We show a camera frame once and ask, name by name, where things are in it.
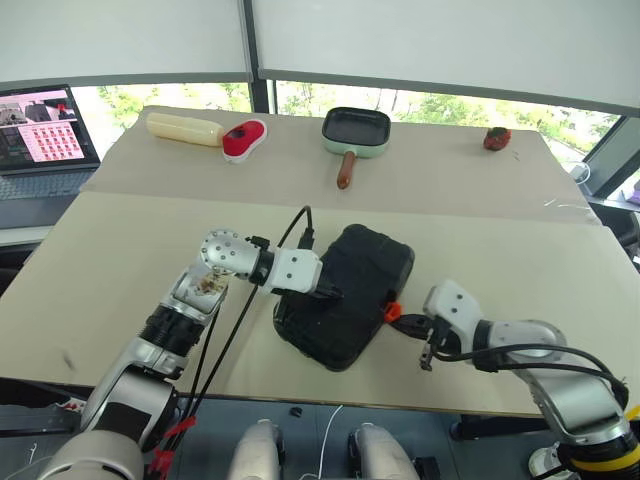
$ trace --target white blind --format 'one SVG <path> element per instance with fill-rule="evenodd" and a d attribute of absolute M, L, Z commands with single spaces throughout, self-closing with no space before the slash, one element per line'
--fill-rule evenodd
<path fill-rule="evenodd" d="M 639 0 L 254 0 L 260 67 L 640 107 Z"/>
<path fill-rule="evenodd" d="M 18 0 L 0 25 L 0 82 L 246 72 L 237 0 Z"/>

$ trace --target green frying pan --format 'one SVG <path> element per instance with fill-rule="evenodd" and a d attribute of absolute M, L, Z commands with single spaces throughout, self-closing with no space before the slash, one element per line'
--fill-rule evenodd
<path fill-rule="evenodd" d="M 337 107 L 329 110 L 322 135 L 324 146 L 332 153 L 343 155 L 338 173 L 338 188 L 344 190 L 351 184 L 356 158 L 380 155 L 389 142 L 391 120 L 375 110 Z"/>

